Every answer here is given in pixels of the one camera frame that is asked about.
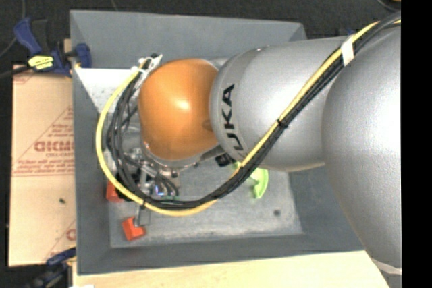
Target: orange sphere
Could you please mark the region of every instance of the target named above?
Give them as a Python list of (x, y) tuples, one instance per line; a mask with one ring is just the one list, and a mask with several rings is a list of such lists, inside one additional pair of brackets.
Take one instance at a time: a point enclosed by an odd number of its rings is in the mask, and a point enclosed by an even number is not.
[(155, 69), (138, 97), (141, 136), (155, 156), (183, 160), (217, 144), (209, 97), (217, 69), (197, 58), (170, 61)]

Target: blue clamp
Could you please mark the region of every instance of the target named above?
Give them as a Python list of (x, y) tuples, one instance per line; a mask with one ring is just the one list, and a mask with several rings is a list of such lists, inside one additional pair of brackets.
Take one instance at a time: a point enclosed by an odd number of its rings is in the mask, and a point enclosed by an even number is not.
[(30, 18), (20, 20), (13, 28), (17, 41), (30, 52), (29, 66), (36, 72), (53, 72), (71, 77), (71, 64), (68, 57), (78, 57), (81, 67), (91, 67), (90, 49), (85, 43), (78, 44), (72, 52), (65, 53), (59, 47), (49, 51), (49, 55), (41, 55), (42, 47), (34, 37)]

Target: yellow cable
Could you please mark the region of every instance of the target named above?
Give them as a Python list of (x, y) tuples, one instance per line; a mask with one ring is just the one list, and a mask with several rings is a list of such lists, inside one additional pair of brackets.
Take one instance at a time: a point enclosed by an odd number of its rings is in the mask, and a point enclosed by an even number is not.
[[(364, 27), (362, 30), (357, 32), (356, 34), (352, 35), (352, 42), (356, 42), (365, 32), (370, 30), (373, 26), (377, 25), (378, 22), (374, 22), (372, 24), (369, 24), (368, 26)], [(276, 128), (279, 126), (279, 122), (284, 119), (284, 117), (300, 102), (302, 97), (312, 88), (312, 86), (317, 82), (317, 80), (327, 71), (327, 69), (331, 66), (332, 63), (334, 63), (342, 54), (341, 49), (338, 48), (329, 58), (325, 60), (325, 62), (320, 66), (320, 68), (312, 75), (312, 77), (309, 78), (309, 80), (305, 83), (305, 85), (300, 89), (296, 97), (291, 101), (291, 103), (288, 105), (288, 107), (283, 111), (281, 116), (278, 118), (278, 120), (269, 128), (269, 130), (266, 132), (266, 134), (258, 141), (258, 143), (255, 145), (255, 147), (246, 155), (244, 160), (238, 165), (237, 169), (231, 174), (229, 177), (230, 179), (237, 175), (240, 172), (240, 169), (244, 167), (256, 154), (257, 152), (263, 147), (264, 143), (269, 139), (270, 135), (276, 130)], [(101, 168), (104, 172), (104, 174), (107, 176), (107, 178), (110, 180), (110, 182), (126, 197), (129, 199), (135, 201), (136, 203), (140, 205), (144, 205), (146, 208), (148, 208), (151, 211), (158, 212), (159, 214), (164, 214), (167, 216), (188, 216), (192, 214), (196, 214), (198, 212), (201, 212), (208, 207), (212, 206), (214, 203), (216, 203), (217, 200), (212, 200), (210, 202), (205, 202), (201, 204), (200, 206), (196, 206), (194, 208), (190, 208), (187, 210), (165, 210), (162, 208), (157, 208), (156, 206), (153, 206), (149, 203), (145, 203), (144, 200), (137, 195), (133, 194), (130, 190), (126, 189), (112, 174), (112, 172), (109, 170), (107, 163), (105, 162), (105, 159), (103, 157), (102, 153), (102, 129), (103, 124), (105, 122), (105, 118), (108, 114), (108, 110), (111, 107), (111, 105), (114, 103), (114, 100), (117, 98), (117, 96), (127, 88), (129, 83), (134, 79), (136, 74), (139, 73), (139, 71), (142, 69), (142, 66), (144, 65), (144, 62), (140, 65), (140, 67), (134, 71), (126, 80), (117, 88), (117, 90), (111, 95), (109, 100), (107, 101), (107, 104), (104, 106), (101, 116), (99, 117), (99, 121), (97, 124), (97, 130), (96, 130), (96, 152), (98, 156), (98, 160), (101, 164)]]
[(196, 208), (191, 208), (191, 209), (187, 209), (187, 210), (165, 210), (162, 208), (157, 208), (156, 206), (153, 206), (149, 203), (144, 203), (144, 200), (137, 196), (136, 194), (132, 193), (130, 190), (128, 190), (127, 188), (125, 188), (114, 176), (114, 174), (112, 174), (112, 172), (109, 170), (109, 167), (105, 161), (105, 158), (103, 156), (103, 150), (102, 150), (102, 132), (103, 132), (103, 124), (105, 122), (105, 119), (107, 117), (108, 111), (111, 108), (112, 104), (114, 103), (114, 101), (116, 100), (116, 98), (120, 95), (120, 93), (128, 87), (128, 85), (130, 84), (130, 82), (136, 77), (136, 75), (140, 72), (140, 70), (142, 69), (142, 67), (144, 66), (145, 61), (142, 62), (140, 64), (140, 66), (138, 67), (138, 69), (136, 69), (135, 71), (133, 71), (120, 85), (119, 87), (115, 90), (115, 92), (109, 97), (107, 103), (105, 104), (105, 106), (103, 107), (102, 111), (101, 111), (101, 115), (99, 116), (99, 120), (97, 123), (97, 127), (96, 127), (96, 134), (95, 134), (95, 141), (96, 141), (96, 154), (97, 154), (97, 158), (99, 160), (99, 164), (104, 172), (104, 174), (106, 175), (106, 177), (108, 178), (108, 180), (115, 186), (115, 188), (117, 188), (122, 194), (124, 194), (126, 197), (128, 197), (129, 199), (133, 200), (134, 202), (138, 203), (139, 205), (143, 205), (146, 208), (148, 208), (151, 211), (154, 212), (158, 212), (159, 214), (164, 214), (167, 216), (187, 216), (190, 214), (196, 214), (198, 212), (201, 212), (205, 209), (207, 209), (208, 207), (210, 207), (211, 205), (213, 205), (214, 203), (216, 203), (217, 200), (212, 200), (210, 202), (204, 203), (200, 206), (197, 206)]

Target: green clip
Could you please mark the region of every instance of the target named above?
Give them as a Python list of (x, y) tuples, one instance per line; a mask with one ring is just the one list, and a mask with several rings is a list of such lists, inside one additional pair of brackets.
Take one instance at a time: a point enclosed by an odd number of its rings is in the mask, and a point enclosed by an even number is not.
[[(239, 164), (239, 162), (234, 163), (234, 168), (237, 168)], [(263, 197), (269, 185), (269, 171), (264, 168), (256, 168), (249, 178), (255, 182), (253, 187), (254, 198)]]

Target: cardboard box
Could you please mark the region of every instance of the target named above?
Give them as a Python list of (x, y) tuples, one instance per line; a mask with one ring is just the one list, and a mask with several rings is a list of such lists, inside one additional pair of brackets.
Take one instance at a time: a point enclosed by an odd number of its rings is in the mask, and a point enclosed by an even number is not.
[(72, 79), (13, 78), (9, 265), (43, 264), (76, 243)]

